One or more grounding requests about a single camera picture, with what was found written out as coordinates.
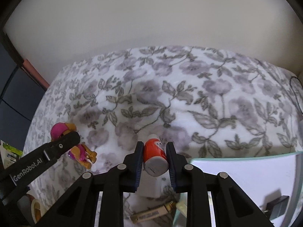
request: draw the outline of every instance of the black cable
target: black cable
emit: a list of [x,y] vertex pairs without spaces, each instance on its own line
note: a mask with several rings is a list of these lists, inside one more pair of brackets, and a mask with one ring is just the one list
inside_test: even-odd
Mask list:
[[298,97],[297,97],[297,95],[296,95],[296,93],[295,93],[295,91],[294,91],[294,89],[293,89],[293,87],[292,87],[292,85],[291,85],[291,80],[292,80],[293,78],[299,80],[299,82],[300,82],[300,84],[301,84],[301,86],[302,86],[302,89],[303,89],[303,85],[302,85],[302,82],[300,81],[300,79],[297,78],[297,77],[295,77],[295,76],[292,76],[292,77],[290,78],[290,80],[289,80],[290,88],[291,88],[291,90],[293,91],[294,96],[296,97],[296,101],[297,101],[298,107],[299,107],[299,109],[300,109],[300,111],[301,111],[301,114],[303,114],[303,111],[302,111],[301,106],[300,106],[299,101],[298,101]]

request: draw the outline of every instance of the pink toy helmet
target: pink toy helmet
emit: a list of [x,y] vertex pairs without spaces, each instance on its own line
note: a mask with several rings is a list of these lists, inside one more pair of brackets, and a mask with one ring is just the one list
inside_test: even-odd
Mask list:
[[57,140],[61,137],[63,132],[70,130],[70,131],[77,131],[77,127],[72,123],[57,123],[51,129],[51,138],[52,141]]

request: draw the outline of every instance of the small red and white bottle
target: small red and white bottle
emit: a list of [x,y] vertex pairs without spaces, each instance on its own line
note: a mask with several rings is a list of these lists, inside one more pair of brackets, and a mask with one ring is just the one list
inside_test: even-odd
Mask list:
[[169,169],[164,148],[155,134],[149,135],[144,145],[143,163],[145,171],[153,177],[161,176]]

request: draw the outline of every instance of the floral fabric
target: floral fabric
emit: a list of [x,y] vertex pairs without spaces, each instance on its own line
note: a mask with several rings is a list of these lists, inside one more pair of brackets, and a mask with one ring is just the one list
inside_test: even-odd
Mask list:
[[[49,142],[57,122],[74,123],[81,142],[98,153],[94,174],[122,163],[150,134],[163,144],[174,142],[188,160],[299,151],[293,75],[213,48],[145,47],[97,55],[57,75],[32,120],[24,152]],[[301,103],[300,84],[294,80],[292,86]],[[32,185],[49,208],[83,172],[64,155]],[[162,179],[166,184],[158,199],[124,195],[125,226],[136,226],[129,215],[175,197],[169,177]],[[171,226],[171,219],[138,226]]]

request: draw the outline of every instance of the white wall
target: white wall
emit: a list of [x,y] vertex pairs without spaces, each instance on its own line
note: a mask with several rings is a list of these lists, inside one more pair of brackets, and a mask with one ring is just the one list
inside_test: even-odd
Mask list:
[[90,55],[169,44],[303,70],[303,26],[285,0],[22,0],[5,31],[48,82]]

